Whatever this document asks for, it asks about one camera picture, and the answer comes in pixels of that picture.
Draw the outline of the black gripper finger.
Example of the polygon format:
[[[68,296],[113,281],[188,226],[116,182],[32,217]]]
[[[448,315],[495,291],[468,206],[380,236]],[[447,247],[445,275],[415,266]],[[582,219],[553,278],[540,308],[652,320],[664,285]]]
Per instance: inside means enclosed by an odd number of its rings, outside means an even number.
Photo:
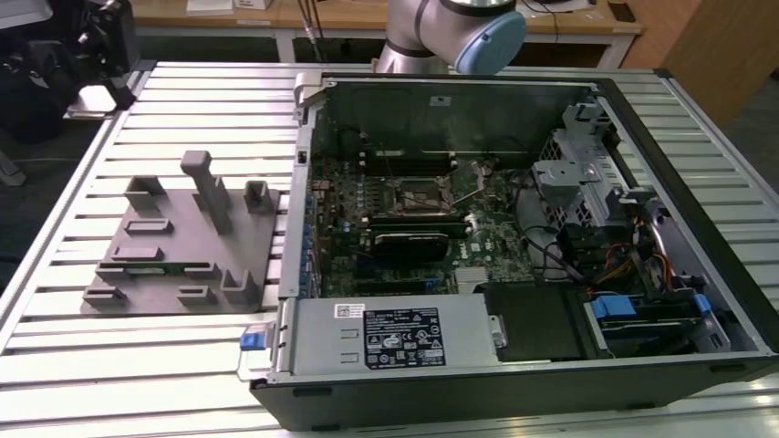
[[[128,110],[136,100],[129,87],[129,78],[131,75],[125,74],[120,77],[109,77],[105,80],[105,89],[116,103],[116,110]]]

